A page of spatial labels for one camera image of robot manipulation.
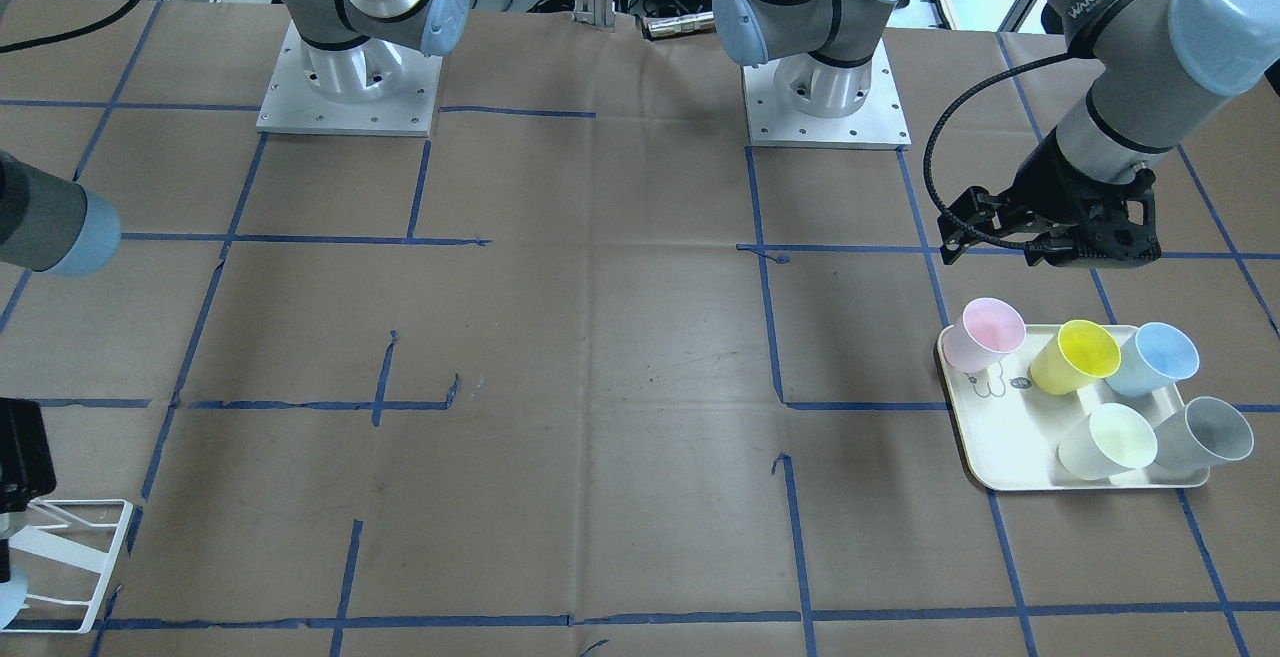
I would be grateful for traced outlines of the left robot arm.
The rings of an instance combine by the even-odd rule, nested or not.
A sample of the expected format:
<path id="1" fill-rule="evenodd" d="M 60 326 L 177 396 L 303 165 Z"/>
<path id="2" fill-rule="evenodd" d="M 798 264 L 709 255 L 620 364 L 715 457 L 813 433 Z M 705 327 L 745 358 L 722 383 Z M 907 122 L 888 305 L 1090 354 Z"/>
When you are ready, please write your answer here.
<path id="1" fill-rule="evenodd" d="M 1065 51 L 1020 73 L 1094 59 L 1103 70 L 993 195 L 938 195 L 932 159 L 947 120 L 998 77 L 941 114 L 922 172 L 947 265 L 984 243 L 1056 268 L 1138 268 L 1160 259 L 1155 165 L 1277 61 L 1277 0 L 1046 0 Z M 719 41 L 741 67 L 777 64 L 774 87 L 813 118 L 864 102 L 874 47 L 899 0 L 712 0 Z"/>

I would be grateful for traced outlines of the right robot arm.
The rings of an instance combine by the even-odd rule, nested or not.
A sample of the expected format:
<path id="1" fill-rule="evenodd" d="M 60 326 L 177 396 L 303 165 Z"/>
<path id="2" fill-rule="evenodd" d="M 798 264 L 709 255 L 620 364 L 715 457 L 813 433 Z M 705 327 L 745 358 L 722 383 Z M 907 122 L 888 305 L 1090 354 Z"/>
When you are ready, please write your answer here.
<path id="1" fill-rule="evenodd" d="M 436 106 L 442 58 L 465 28 L 470 0 L 285 0 L 289 32 L 257 120 L 260 150 L 223 233 L 156 233 L 173 241 L 392 245 L 389 236 L 243 233 L 244 209 L 265 154 L 266 134 L 426 137 Z M 3 150 L 3 264 L 35 275 L 84 277 L 122 242 L 115 207 L 70 178 L 47 174 Z M 3 521 L 35 511 L 54 491 L 52 466 L 36 402 L 3 406 Z"/>

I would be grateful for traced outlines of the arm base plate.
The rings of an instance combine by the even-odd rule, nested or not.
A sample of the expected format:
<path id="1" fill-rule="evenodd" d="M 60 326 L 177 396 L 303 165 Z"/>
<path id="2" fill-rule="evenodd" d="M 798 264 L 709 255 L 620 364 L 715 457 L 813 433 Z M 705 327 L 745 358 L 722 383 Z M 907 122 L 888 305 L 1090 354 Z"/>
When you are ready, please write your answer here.
<path id="1" fill-rule="evenodd" d="M 428 138 L 442 67 L 442 58 L 381 38 L 320 50 L 289 24 L 256 128 L 273 134 Z"/>
<path id="2" fill-rule="evenodd" d="M 749 145 L 905 150 L 913 143 L 884 42 L 855 68 L 808 54 L 742 69 Z"/>

